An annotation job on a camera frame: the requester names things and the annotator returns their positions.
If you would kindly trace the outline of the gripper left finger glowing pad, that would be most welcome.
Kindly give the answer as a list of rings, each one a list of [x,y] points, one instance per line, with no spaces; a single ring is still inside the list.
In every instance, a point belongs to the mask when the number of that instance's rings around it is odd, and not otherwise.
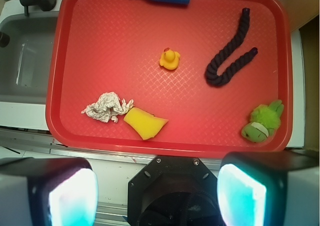
[[[92,226],[98,179],[84,158],[0,160],[2,226]]]

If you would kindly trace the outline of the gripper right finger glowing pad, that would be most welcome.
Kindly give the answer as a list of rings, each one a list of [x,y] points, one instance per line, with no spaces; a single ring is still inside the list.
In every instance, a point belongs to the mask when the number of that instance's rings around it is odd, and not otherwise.
[[[230,152],[218,172],[217,200],[227,226],[318,226],[319,153]]]

